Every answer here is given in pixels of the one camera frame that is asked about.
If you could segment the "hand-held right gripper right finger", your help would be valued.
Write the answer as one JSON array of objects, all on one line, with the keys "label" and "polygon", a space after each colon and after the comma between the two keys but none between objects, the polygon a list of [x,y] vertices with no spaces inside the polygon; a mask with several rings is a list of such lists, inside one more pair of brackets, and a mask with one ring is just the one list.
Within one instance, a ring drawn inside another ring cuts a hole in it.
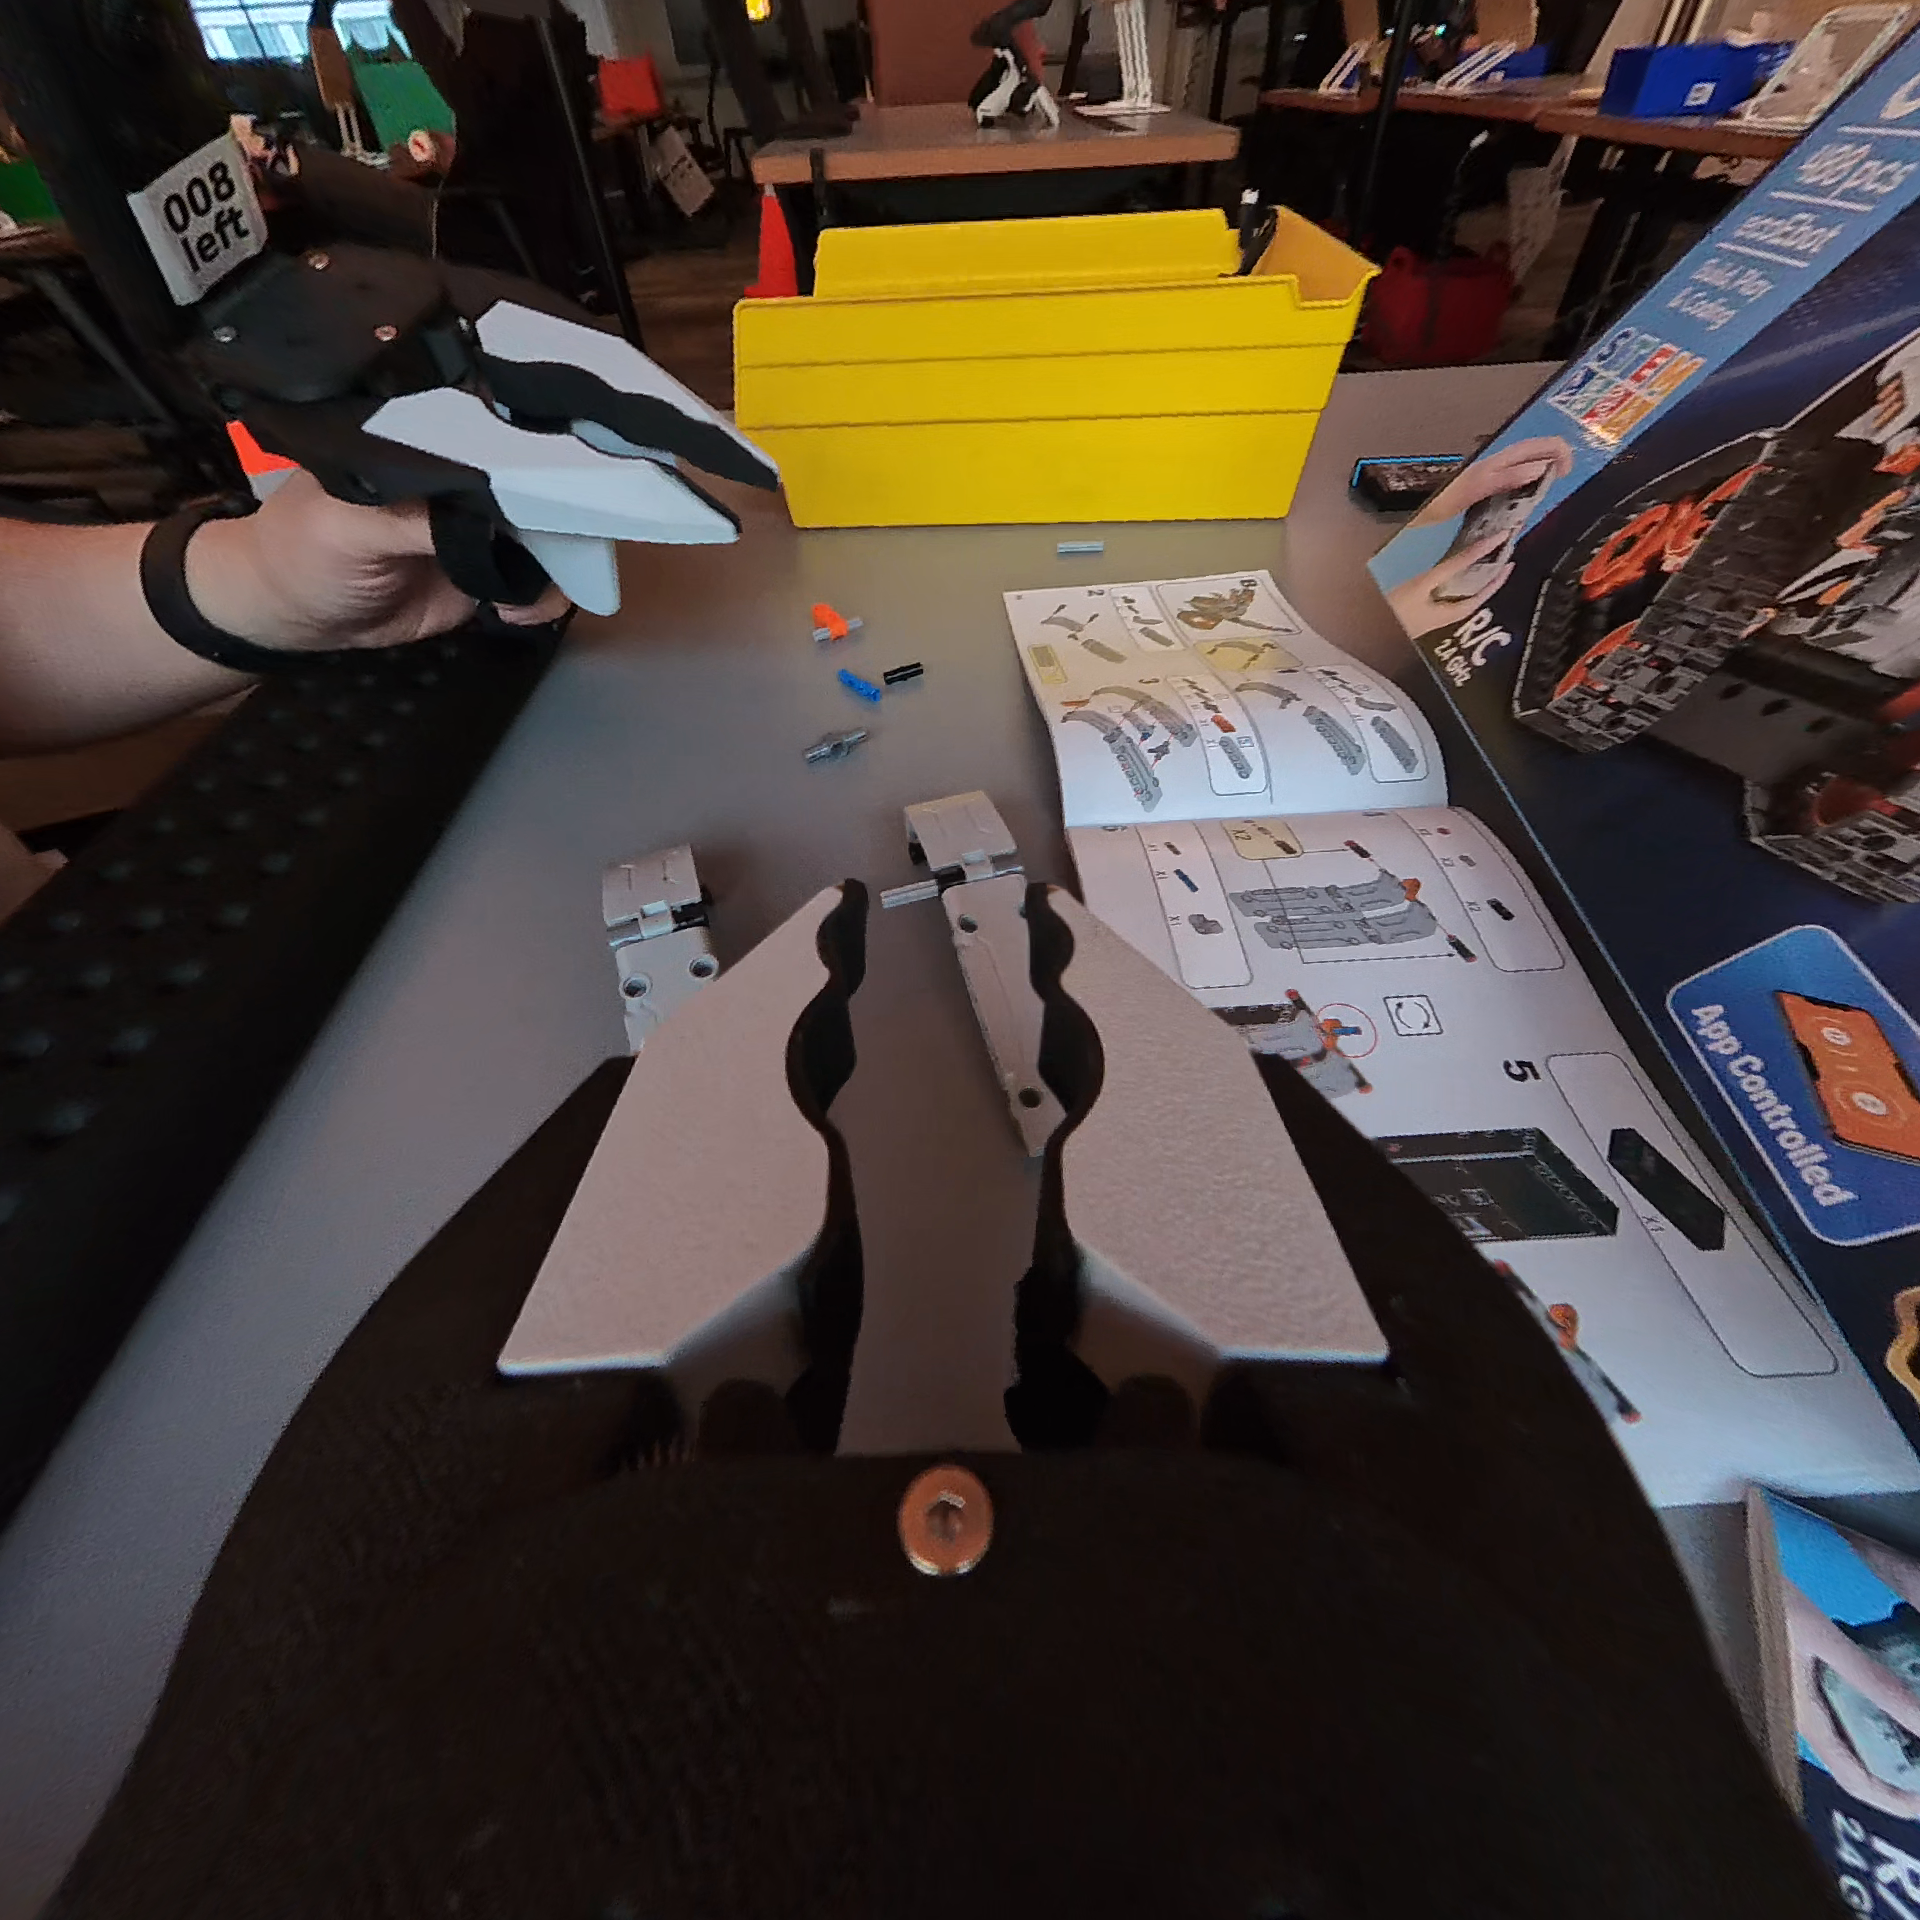
[{"label": "hand-held right gripper right finger", "polygon": [[1245,1043],[1066,889],[1024,898],[1064,1116],[1015,1294],[1008,1426],[1092,1443],[1128,1381],[1202,1410],[1229,1364],[1374,1367],[1386,1339]]}]

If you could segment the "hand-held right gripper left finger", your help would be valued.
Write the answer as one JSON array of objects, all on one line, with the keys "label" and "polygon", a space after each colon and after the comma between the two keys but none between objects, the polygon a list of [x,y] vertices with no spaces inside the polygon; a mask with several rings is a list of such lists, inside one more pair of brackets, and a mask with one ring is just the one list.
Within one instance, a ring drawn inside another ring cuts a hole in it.
[{"label": "hand-held right gripper left finger", "polygon": [[822,889],[637,1047],[496,1359],[507,1381],[639,1375],[668,1430],[767,1393],[837,1448],[862,1318],[845,1140],[868,889]]}]

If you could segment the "grey hinged panel with axle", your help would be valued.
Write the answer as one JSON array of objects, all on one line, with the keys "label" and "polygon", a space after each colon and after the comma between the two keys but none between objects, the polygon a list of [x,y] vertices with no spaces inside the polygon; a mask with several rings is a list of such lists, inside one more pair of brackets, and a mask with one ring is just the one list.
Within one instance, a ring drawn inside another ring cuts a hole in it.
[{"label": "grey hinged panel with axle", "polygon": [[880,894],[882,908],[938,900],[990,1064],[1028,1158],[1064,1118],[1039,1075],[1044,1003],[1030,982],[1028,878],[1012,831],[980,790],[903,812],[923,877]]}]

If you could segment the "yellow parts bin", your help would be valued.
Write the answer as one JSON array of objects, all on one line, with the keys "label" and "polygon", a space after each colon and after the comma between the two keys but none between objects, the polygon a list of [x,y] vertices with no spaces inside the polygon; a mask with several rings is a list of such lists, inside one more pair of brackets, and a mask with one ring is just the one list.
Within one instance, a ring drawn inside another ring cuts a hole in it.
[{"label": "yellow parts bin", "polygon": [[1377,269],[1280,208],[834,227],[742,300],[736,424],[794,525],[1288,516]]}]

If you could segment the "grey desk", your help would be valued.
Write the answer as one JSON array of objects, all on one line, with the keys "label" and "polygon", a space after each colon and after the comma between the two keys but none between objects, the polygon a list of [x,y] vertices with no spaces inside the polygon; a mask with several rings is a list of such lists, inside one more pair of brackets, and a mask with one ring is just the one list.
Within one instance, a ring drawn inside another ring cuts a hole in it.
[{"label": "grey desk", "polygon": [[909,802],[1066,866],[1000,594],[1100,568],[742,514],[575,628],[17,1512],[4,1917],[1843,1917],[1596,1408],[1311,1096],[1389,1364],[1006,1448],[1039,1179],[938,919],[850,1003],[841,1457],[490,1383],[622,1082],[606,861],[689,843],[731,966]]}]

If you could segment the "person's left hand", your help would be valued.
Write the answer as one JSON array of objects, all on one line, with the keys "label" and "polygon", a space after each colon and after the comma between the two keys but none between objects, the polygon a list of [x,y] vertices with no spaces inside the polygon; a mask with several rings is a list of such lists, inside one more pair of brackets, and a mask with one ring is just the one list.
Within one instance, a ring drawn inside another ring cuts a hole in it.
[{"label": "person's left hand", "polygon": [[429,641],[475,613],[435,556],[423,500],[361,507],[306,470],[255,513],[204,522],[184,582],[210,627],[288,655]]}]

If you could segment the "green crate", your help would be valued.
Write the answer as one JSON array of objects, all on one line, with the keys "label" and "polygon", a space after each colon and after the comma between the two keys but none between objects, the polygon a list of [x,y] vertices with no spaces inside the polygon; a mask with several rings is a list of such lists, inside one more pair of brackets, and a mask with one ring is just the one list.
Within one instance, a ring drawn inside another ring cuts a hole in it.
[{"label": "green crate", "polygon": [[371,58],[360,46],[347,48],[347,62],[382,151],[404,146],[416,132],[456,135],[456,115],[419,62]]}]

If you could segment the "black wristband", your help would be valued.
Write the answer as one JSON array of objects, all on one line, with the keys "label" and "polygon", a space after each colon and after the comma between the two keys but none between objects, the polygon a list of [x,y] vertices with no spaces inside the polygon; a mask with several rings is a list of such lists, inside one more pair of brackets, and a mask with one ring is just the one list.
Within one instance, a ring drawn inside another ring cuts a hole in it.
[{"label": "black wristband", "polygon": [[294,655],[228,635],[204,616],[185,581],[185,559],[193,536],[210,522],[249,514],[252,510],[242,510],[232,496],[181,505],[147,528],[137,554],[137,581],[146,610],[176,646],[212,667],[259,679],[289,671]]}]

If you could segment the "wooden table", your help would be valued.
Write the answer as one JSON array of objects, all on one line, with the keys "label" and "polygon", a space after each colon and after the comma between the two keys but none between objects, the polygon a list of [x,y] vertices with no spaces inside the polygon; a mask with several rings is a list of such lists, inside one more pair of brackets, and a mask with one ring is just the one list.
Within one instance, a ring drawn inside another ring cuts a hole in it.
[{"label": "wooden table", "polygon": [[1634,116],[1573,100],[1560,85],[1516,85],[1466,93],[1403,86],[1388,116],[1425,116],[1476,127],[1513,127],[1609,149],[1644,149],[1721,160],[1777,162],[1806,132],[1735,115]]},{"label": "wooden table", "polygon": [[865,105],[839,137],[780,138],[749,156],[760,186],[805,186],[822,154],[830,182],[953,181],[1199,166],[1236,156],[1237,130],[1175,111],[1121,118],[1064,112],[1058,127],[977,127],[966,105]]}]

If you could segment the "open instruction booklet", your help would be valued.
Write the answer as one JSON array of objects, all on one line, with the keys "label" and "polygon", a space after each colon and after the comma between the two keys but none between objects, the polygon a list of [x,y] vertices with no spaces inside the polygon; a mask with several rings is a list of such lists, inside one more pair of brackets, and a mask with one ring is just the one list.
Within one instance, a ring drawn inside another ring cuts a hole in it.
[{"label": "open instruction booklet", "polygon": [[1090,912],[1382,1144],[1634,1413],[1660,1506],[1905,1493],[1860,1363],[1667,1113],[1399,684],[1263,570],[1004,594]]}]

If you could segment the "black perforated pad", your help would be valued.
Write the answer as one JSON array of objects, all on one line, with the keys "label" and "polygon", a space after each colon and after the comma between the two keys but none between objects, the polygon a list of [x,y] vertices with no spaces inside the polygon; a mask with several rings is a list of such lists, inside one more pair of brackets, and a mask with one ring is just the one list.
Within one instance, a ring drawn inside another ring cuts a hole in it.
[{"label": "black perforated pad", "polygon": [[263,682],[4,924],[6,1520],[559,633],[462,630]]}]

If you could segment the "blue robot kit box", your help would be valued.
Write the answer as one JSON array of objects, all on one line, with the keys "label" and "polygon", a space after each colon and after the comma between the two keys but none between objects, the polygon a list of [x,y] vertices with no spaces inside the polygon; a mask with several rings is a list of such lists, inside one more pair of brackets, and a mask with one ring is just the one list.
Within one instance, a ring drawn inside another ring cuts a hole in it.
[{"label": "blue robot kit box", "polygon": [[1915,1440],[1917,52],[1371,563]]}]

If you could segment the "black box with blue rim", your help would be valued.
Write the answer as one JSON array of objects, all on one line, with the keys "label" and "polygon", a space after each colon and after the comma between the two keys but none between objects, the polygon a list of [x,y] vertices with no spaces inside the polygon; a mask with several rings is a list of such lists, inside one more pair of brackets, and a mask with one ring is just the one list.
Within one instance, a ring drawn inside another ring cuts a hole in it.
[{"label": "black box with blue rim", "polygon": [[1411,516],[1470,463],[1468,454],[1377,454],[1358,459],[1349,476],[1354,500],[1379,516]]}]

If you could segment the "red bag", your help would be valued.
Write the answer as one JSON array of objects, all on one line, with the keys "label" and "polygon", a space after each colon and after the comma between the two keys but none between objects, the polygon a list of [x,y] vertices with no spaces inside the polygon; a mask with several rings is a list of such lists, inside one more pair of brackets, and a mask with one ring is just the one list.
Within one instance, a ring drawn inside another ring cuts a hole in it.
[{"label": "red bag", "polygon": [[1437,259],[1394,248],[1367,290],[1358,338],[1388,369],[1476,363],[1495,349],[1513,293],[1507,243]]}]

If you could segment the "blue bin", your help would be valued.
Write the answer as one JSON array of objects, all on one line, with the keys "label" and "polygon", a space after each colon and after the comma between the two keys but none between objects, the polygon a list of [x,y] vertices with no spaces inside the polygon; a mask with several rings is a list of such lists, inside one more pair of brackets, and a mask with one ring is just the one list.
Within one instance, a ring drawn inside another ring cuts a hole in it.
[{"label": "blue bin", "polygon": [[1615,118],[1726,116],[1785,62],[1790,40],[1671,42],[1613,50],[1596,111]]}]

